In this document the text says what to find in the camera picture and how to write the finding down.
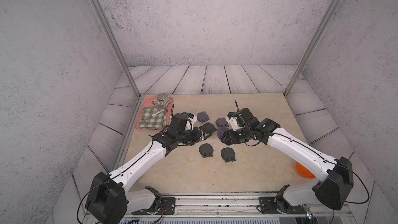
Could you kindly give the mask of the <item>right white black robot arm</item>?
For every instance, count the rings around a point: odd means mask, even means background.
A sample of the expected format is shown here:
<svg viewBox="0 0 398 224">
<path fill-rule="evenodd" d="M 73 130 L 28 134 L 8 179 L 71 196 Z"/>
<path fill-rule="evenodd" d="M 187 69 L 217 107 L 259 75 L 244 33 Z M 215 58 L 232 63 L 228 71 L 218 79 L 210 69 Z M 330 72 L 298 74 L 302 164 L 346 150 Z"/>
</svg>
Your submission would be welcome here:
<svg viewBox="0 0 398 224">
<path fill-rule="evenodd" d="M 315 179 L 302 185 L 285 185 L 274 200 L 274 208 L 287 214 L 302 204 L 321 203 L 332 210 L 342 209 L 353 188 L 352 163 L 311 148 L 280 124 L 266 118 L 259 121 L 249 109 L 230 112 L 227 122 L 232 127 L 224 132 L 221 141 L 228 146 L 250 140 L 275 148 L 310 171 Z"/>
</svg>

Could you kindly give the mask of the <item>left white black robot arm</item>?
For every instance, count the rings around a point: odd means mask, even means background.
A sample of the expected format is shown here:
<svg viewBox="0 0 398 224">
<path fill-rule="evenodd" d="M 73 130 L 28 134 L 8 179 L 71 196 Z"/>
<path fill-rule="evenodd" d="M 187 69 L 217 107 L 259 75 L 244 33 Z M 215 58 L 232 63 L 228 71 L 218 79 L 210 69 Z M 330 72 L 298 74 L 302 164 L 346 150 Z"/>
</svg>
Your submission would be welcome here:
<svg viewBox="0 0 398 224">
<path fill-rule="evenodd" d="M 151 137 L 148 145 L 134 158 L 109 174 L 98 173 L 84 196 L 86 210 L 100 224 L 117 224 L 127 213 L 161 211 L 162 195 L 152 187 L 129 192 L 135 182 L 154 164 L 179 146 L 205 141 L 215 131 L 211 123 L 196 127 L 193 114 L 175 114 L 170 124 Z"/>
</svg>

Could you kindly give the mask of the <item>green checkered cloth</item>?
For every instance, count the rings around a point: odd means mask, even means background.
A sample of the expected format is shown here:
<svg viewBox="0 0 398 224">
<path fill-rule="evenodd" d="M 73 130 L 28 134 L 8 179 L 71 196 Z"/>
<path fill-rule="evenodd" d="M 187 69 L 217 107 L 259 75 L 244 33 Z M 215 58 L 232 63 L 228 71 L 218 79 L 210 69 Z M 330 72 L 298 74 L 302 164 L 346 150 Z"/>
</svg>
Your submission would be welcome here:
<svg viewBox="0 0 398 224">
<path fill-rule="evenodd" d="M 145 130 L 162 129 L 167 125 L 167 109 L 162 107 L 144 107 L 138 127 Z"/>
</svg>

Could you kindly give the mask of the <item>striped ceramic cup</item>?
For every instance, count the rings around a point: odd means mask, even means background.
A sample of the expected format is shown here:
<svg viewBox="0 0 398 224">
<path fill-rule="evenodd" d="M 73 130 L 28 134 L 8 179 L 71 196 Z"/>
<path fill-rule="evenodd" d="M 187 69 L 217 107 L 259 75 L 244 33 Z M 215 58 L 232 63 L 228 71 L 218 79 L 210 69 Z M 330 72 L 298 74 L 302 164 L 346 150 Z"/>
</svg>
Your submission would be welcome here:
<svg viewBox="0 0 398 224">
<path fill-rule="evenodd" d="M 167 93 L 159 94 L 154 100 L 152 100 L 153 105 L 167 108 L 171 105 L 171 97 Z"/>
</svg>

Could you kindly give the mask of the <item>pink plastic tray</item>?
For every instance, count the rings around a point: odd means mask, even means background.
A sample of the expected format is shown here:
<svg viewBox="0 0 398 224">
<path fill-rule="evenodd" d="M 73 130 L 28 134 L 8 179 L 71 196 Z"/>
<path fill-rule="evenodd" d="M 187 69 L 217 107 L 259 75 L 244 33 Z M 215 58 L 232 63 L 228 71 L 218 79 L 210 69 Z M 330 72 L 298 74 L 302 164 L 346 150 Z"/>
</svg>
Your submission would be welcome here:
<svg viewBox="0 0 398 224">
<path fill-rule="evenodd" d="M 138 127 L 138 121 L 139 121 L 140 118 L 141 118 L 141 115 L 142 115 L 142 112 L 143 112 L 144 107 L 157 107 L 157 106 L 153 105 L 153 103 L 152 103 L 152 100 L 154 100 L 155 98 L 156 98 L 156 95 L 146 96 L 146 97 L 144 98 L 143 106 L 140 108 L 139 115 L 138 115 L 137 121 L 136 121 L 136 123 L 135 123 L 135 128 L 136 128 L 136 129 L 141 130 L 141 129 Z M 171 100 L 172 100 L 171 105 L 170 105 L 169 107 L 166 108 L 166 109 L 167 109 L 167 114 L 166 114 L 166 116 L 167 116 L 167 124 L 169 124 L 170 121 L 171 121 L 171 115 L 172 115 L 172 114 L 171 114 L 171 111 L 172 111 L 172 106 L 173 106 L 173 104 L 174 104 L 174 99 L 173 99 L 172 97 L 171 97 Z"/>
</svg>

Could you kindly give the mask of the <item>aluminium rail frame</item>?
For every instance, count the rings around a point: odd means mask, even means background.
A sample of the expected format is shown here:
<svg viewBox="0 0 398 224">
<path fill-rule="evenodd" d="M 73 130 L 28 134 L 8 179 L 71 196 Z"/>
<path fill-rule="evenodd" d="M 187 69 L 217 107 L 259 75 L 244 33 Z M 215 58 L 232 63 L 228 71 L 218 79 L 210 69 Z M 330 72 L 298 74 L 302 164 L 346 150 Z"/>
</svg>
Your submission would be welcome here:
<svg viewBox="0 0 398 224">
<path fill-rule="evenodd" d="M 164 194 L 176 198 L 174 215 L 126 214 L 122 224 L 355 224 L 348 205 L 339 211 L 322 204 L 300 205 L 304 215 L 261 214 L 260 197 L 273 192 L 233 192 L 208 194 Z"/>
</svg>

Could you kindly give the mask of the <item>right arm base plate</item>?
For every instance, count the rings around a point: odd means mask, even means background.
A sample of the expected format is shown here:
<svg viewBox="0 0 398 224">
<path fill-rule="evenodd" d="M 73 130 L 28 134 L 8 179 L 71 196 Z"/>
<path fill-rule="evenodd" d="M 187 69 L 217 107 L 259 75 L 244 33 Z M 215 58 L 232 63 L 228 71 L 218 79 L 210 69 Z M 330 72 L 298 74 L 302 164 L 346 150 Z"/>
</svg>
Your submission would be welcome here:
<svg viewBox="0 0 398 224">
<path fill-rule="evenodd" d="M 304 215 L 306 213 L 302 206 L 291 206 L 284 198 L 278 197 L 260 197 L 257 209 L 261 214 Z"/>
</svg>

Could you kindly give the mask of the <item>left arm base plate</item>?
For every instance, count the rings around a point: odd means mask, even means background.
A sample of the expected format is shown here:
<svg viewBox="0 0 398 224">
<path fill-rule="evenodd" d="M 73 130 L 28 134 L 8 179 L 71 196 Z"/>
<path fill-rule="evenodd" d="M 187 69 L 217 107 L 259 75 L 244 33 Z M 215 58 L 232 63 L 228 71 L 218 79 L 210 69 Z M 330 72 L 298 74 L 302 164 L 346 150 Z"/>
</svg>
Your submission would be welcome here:
<svg viewBox="0 0 398 224">
<path fill-rule="evenodd" d="M 162 197 L 160 205 L 157 211 L 150 211 L 148 209 L 142 209 L 139 211 L 132 212 L 132 215 L 174 215 L 176 208 L 176 198 L 174 197 Z"/>
</svg>

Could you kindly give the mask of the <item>right metal corner post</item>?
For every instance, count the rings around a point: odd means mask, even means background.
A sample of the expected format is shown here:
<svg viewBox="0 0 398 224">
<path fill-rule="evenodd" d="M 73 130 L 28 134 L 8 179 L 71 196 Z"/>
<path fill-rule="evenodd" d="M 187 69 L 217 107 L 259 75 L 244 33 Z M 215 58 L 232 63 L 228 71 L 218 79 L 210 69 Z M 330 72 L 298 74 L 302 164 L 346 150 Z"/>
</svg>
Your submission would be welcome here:
<svg viewBox="0 0 398 224">
<path fill-rule="evenodd" d="M 303 53 L 298 65 L 292 75 L 292 78 L 289 81 L 289 84 L 284 92 L 285 98 L 288 98 L 288 95 L 292 92 L 297 80 L 299 79 L 300 74 L 303 72 L 305 66 L 309 62 L 313 52 L 316 49 L 316 46 L 320 42 L 322 35 L 324 34 L 326 28 L 328 27 L 329 22 L 331 21 L 335 12 L 337 11 L 341 1 L 342 0 L 331 0 L 330 1 L 308 47 L 306 48 L 305 52 Z"/>
</svg>

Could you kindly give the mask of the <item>metal corner post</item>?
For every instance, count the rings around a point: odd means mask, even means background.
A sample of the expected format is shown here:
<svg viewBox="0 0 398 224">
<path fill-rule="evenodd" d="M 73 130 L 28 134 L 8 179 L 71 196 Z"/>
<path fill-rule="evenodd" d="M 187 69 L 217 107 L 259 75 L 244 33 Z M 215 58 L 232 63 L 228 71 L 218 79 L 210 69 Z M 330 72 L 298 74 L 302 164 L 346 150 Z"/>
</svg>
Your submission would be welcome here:
<svg viewBox="0 0 398 224">
<path fill-rule="evenodd" d="M 292 78 L 289 81 L 289 84 L 284 92 L 285 98 L 288 98 L 288 95 L 292 92 L 297 80 L 299 79 L 300 74 L 303 72 L 305 66 L 309 62 L 313 52 L 316 49 L 316 46 L 320 42 L 322 35 L 324 34 L 326 28 L 328 27 L 329 22 L 331 21 L 335 12 L 337 11 L 341 1 L 342 0 L 331 0 L 330 1 L 308 47 L 306 48 L 305 52 L 303 53 L 298 65 L 292 75 Z"/>
<path fill-rule="evenodd" d="M 117 40 L 112 32 L 112 28 L 108 23 L 108 20 L 104 14 L 104 11 L 101 7 L 99 0 L 89 0 L 89 2 L 94 10 L 94 13 L 95 13 L 97 19 L 99 20 L 99 23 L 103 29 L 103 32 L 104 32 L 108 42 L 111 45 L 111 48 L 116 56 L 116 59 L 118 60 L 119 65 L 121 66 L 121 69 L 127 79 L 127 82 L 129 83 L 130 87 L 132 88 L 135 96 L 141 97 L 141 94 L 135 84 L 135 81 L 130 73 L 129 68 L 127 67 L 126 61 L 122 54 L 122 51 L 121 51 L 121 49 L 117 43 Z"/>
</svg>

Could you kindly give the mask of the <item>left metal corner post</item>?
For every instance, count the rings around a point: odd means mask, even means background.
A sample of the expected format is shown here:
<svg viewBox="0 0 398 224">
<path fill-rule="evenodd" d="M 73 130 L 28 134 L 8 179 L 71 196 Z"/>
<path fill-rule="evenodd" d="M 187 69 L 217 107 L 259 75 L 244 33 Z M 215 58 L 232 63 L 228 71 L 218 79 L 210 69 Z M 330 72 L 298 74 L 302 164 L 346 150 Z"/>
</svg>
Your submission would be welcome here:
<svg viewBox="0 0 398 224">
<path fill-rule="evenodd" d="M 108 23 L 108 20 L 104 14 L 104 11 L 101 7 L 99 0 L 89 0 L 89 2 L 94 10 L 94 13 L 95 13 L 97 19 L 99 20 L 99 23 L 103 29 L 103 32 L 104 32 L 108 42 L 111 45 L 111 48 L 116 56 L 116 59 L 118 60 L 119 65 L 121 66 L 121 69 L 127 79 L 127 82 L 129 83 L 130 87 L 132 88 L 135 96 L 141 97 L 141 94 L 135 84 L 135 81 L 130 73 L 129 68 L 127 67 L 126 61 L 122 54 L 122 51 L 121 51 L 121 49 L 117 43 L 117 40 L 112 32 L 112 28 Z"/>
</svg>

